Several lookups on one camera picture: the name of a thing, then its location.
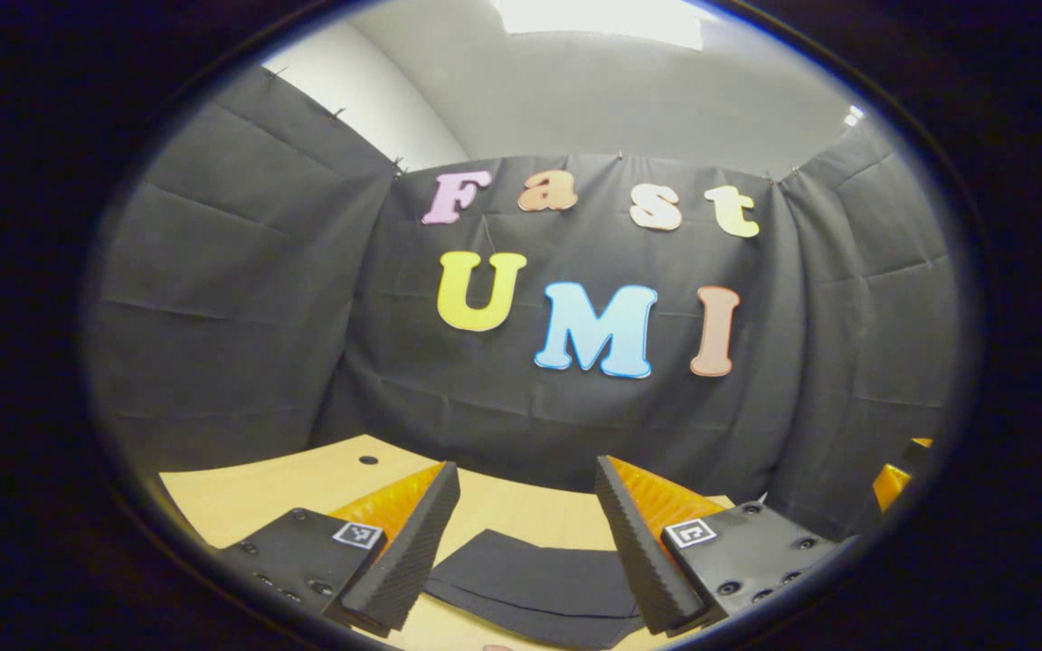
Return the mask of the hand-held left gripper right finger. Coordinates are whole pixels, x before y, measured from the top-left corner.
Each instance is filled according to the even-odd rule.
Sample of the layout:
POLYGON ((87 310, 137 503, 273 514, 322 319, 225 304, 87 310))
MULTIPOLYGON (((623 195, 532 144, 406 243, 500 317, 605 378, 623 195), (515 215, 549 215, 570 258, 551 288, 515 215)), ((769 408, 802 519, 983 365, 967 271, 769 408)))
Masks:
POLYGON ((612 455, 594 493, 649 633, 679 636, 793 589, 850 548, 756 500, 726 507, 612 455))

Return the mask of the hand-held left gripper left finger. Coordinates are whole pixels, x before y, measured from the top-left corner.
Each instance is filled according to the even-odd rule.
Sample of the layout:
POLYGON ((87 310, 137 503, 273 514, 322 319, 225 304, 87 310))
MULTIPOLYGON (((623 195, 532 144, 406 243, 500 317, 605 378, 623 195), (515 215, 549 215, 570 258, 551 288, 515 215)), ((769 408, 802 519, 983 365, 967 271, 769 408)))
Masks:
POLYGON ((216 556, 302 614, 389 634, 421 596, 458 498, 458 466, 439 462, 330 514, 290 508, 216 556))

